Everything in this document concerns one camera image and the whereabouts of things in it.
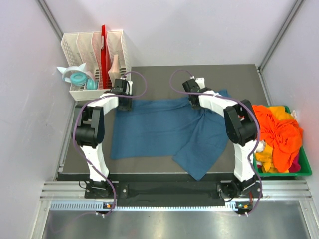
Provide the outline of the blue t shirt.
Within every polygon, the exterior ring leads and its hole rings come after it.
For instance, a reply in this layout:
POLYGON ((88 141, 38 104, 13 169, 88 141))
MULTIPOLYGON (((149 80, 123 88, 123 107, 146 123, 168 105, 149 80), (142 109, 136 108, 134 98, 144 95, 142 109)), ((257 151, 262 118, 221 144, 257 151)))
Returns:
POLYGON ((187 97, 132 103, 129 112, 116 110, 112 160, 172 156, 199 181, 226 149, 224 118, 209 109, 193 109, 187 97))

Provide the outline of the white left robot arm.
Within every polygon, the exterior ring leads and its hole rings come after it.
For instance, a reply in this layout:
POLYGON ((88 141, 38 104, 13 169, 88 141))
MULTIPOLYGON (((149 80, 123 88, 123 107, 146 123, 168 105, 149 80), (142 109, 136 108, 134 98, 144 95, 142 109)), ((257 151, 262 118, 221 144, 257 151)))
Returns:
POLYGON ((109 197, 113 185, 106 181, 109 169, 106 166, 102 142, 105 136, 104 116, 117 108, 123 111, 132 109, 133 83, 125 79, 116 79, 109 92, 102 94, 98 99, 92 100, 84 108, 79 106, 75 111, 74 123, 75 142, 85 157, 90 171, 90 180, 98 182, 96 192, 101 197, 109 197))

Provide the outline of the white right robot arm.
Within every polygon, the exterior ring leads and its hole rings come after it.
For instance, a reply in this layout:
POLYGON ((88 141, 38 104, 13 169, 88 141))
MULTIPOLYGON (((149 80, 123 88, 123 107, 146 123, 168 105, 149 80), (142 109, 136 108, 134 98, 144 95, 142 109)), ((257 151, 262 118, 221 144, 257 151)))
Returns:
POLYGON ((182 86, 194 108, 209 109, 224 117, 226 133, 235 150, 234 176, 238 181, 232 189, 236 196, 246 196, 251 191, 255 175, 251 167, 251 152, 256 146, 259 126, 251 102, 223 96, 205 87, 203 78, 191 77, 182 86))

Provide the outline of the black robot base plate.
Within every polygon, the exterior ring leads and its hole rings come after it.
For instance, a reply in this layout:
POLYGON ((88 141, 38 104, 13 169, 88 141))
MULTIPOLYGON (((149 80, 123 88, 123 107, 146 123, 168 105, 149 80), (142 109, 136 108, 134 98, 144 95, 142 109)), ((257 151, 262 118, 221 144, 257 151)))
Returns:
POLYGON ((117 206, 222 206, 257 199, 256 182, 244 187, 231 173, 208 173, 196 181, 185 173, 111 174, 108 183, 86 181, 85 198, 117 200, 117 206))

